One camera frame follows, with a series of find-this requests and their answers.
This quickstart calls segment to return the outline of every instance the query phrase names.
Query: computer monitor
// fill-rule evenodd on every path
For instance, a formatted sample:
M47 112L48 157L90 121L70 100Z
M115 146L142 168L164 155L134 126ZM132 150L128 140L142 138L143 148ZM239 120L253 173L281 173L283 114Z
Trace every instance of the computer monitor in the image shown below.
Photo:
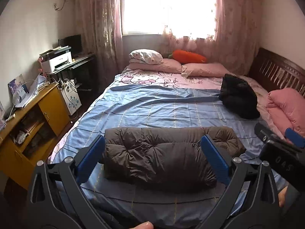
M80 34L73 35L66 37L64 39L58 40L58 45L64 47L64 46L70 46L71 47L71 56L73 58L76 58L78 54L80 54L83 51L83 48L81 46L81 37Z

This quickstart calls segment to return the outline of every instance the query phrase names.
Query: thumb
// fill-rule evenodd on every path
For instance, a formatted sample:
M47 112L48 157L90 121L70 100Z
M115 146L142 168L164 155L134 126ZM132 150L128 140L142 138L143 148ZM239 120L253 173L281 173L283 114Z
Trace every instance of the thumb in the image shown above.
M153 229L153 224L151 224L149 221L148 222L144 222L132 229Z

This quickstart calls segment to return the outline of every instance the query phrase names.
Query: brown puffer jacket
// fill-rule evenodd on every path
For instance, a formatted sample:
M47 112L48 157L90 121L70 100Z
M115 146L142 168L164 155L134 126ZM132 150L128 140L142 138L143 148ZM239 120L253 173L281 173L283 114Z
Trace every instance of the brown puffer jacket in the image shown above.
M216 177L200 148L205 134L232 157L245 152L229 127L106 129L105 177L171 192L212 188Z

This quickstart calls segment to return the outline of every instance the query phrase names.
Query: blue gripper pad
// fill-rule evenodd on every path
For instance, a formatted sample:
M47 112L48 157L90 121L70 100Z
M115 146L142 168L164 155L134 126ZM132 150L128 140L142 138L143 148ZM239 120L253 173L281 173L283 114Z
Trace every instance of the blue gripper pad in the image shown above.
M91 175L97 162L100 160L104 150L106 142L102 135L98 135L96 139L90 144L89 150L77 167L77 184L86 183Z
M217 180L228 186L231 182L231 178L229 176L230 167L217 150L213 140L208 135L205 135L201 138L200 146L209 164L211 165Z
M305 139L291 128L286 129L285 137L294 143L297 147L305 147Z

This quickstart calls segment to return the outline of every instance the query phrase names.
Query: window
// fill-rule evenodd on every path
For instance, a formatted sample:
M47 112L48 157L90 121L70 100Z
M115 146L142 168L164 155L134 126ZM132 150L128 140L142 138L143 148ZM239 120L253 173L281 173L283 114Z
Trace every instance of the window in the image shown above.
M124 0L123 34L206 38L215 34L216 0Z

